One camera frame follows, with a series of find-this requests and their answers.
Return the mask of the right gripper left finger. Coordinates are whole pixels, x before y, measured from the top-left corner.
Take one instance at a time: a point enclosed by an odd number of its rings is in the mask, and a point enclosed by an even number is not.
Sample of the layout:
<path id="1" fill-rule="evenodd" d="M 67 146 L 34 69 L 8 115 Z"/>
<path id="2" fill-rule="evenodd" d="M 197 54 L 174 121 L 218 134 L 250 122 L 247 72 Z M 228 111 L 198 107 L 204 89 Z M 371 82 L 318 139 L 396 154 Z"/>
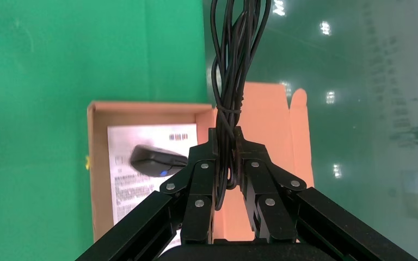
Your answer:
<path id="1" fill-rule="evenodd" d="M 216 129 L 208 142 L 189 151 L 189 163 L 152 192 L 97 240 L 78 260 L 157 260 L 167 253 L 177 230 L 181 244 L 212 242 L 218 145 Z"/>

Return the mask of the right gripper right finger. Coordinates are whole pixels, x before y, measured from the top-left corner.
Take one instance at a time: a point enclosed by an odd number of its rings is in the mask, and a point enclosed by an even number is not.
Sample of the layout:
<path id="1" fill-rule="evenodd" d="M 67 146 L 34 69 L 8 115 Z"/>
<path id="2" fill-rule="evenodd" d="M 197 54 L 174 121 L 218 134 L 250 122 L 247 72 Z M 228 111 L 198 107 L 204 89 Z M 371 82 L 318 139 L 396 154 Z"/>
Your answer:
<path id="1" fill-rule="evenodd" d="M 279 260 L 413 260 L 414 257 L 299 177 L 235 128 L 241 192 L 262 252 Z"/>

